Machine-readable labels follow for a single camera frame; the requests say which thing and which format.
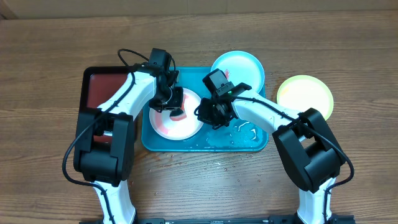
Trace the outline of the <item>orange green scrub sponge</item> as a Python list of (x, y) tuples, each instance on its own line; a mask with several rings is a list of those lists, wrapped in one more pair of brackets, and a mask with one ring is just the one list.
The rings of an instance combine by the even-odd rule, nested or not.
[(181, 121), (185, 119), (187, 115), (182, 108), (175, 108), (170, 112), (169, 117), (172, 121)]

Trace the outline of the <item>white plate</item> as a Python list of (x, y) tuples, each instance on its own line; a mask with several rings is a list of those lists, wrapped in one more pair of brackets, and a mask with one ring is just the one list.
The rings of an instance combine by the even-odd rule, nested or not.
[(169, 140), (184, 140), (195, 135), (203, 126), (194, 115), (201, 98), (193, 91), (183, 88), (183, 114), (170, 117), (171, 111), (156, 112), (149, 110), (149, 120), (157, 134)]

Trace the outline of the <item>yellow plate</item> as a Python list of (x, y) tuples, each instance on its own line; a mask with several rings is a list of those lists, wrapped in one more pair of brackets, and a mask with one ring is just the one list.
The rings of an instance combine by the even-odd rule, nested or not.
[(327, 120), (334, 107), (330, 89), (319, 79), (309, 75), (296, 75), (286, 79), (277, 91), (277, 104), (304, 112), (314, 108)]

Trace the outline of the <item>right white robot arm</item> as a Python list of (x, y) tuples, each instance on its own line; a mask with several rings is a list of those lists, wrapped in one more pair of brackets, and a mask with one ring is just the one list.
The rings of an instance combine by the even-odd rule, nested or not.
[(275, 104), (247, 84), (211, 87), (194, 110), (198, 120), (213, 129), (234, 118), (249, 121), (273, 137), (285, 172), (299, 188), (299, 223), (334, 223), (331, 190), (347, 161), (322, 114), (309, 108), (299, 112)]

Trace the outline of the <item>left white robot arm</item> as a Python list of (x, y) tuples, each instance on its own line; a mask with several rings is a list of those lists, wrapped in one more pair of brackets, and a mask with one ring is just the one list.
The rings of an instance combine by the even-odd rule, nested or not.
[[(126, 80), (107, 101), (88, 105), (92, 75), (125, 73)], [(127, 184), (134, 163), (135, 120), (145, 105), (158, 111), (180, 107), (179, 71), (144, 62), (131, 67), (89, 67), (81, 91), (76, 138), (67, 149), (82, 173), (81, 185), (94, 188), (103, 210), (99, 223), (134, 223)]]

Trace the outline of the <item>teal plastic tray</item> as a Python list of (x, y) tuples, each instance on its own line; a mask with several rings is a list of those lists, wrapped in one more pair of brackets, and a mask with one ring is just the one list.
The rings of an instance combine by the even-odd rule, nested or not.
[[(178, 67), (178, 86), (195, 92), (201, 99), (209, 98), (210, 92), (202, 79), (210, 73), (209, 67)], [(184, 140), (163, 138), (153, 129), (149, 120), (149, 106), (143, 109), (143, 145), (154, 152), (249, 152), (260, 151), (268, 142), (268, 134), (248, 121), (233, 119), (228, 127), (217, 130), (204, 124), (192, 137)]]

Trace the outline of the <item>dark red tray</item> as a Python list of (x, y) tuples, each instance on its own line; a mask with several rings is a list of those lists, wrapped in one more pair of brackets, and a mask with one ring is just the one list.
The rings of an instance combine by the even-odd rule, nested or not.
[[(76, 147), (87, 151), (96, 141), (92, 128), (84, 135), (79, 136), (101, 112), (97, 108), (108, 101), (127, 80), (127, 68), (125, 67), (88, 67), (83, 73), (81, 86), (80, 108), (76, 137)], [(103, 124), (105, 130), (114, 133), (113, 137), (99, 138), (99, 142), (111, 144), (125, 144), (133, 147), (135, 142), (135, 122), (125, 114), (108, 113), (102, 117), (98, 124)]]

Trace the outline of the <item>light blue plate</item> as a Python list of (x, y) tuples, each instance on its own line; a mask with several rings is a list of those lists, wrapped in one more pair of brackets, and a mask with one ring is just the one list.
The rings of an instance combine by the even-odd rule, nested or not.
[(265, 82), (265, 71), (261, 62), (250, 53), (230, 51), (219, 56), (211, 67), (211, 71), (219, 69), (234, 85), (245, 83), (256, 90), (262, 90)]

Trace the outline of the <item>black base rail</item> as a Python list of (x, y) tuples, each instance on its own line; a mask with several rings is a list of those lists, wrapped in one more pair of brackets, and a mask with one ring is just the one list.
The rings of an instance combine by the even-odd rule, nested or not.
[[(80, 222), (79, 224), (102, 224), (101, 220), (93, 222)], [(165, 220), (164, 218), (135, 219), (133, 224), (296, 224), (303, 223), (297, 214), (272, 215), (267, 218), (231, 218), (231, 219), (181, 219)], [(355, 224), (353, 215), (332, 214), (328, 223), (331, 224)]]

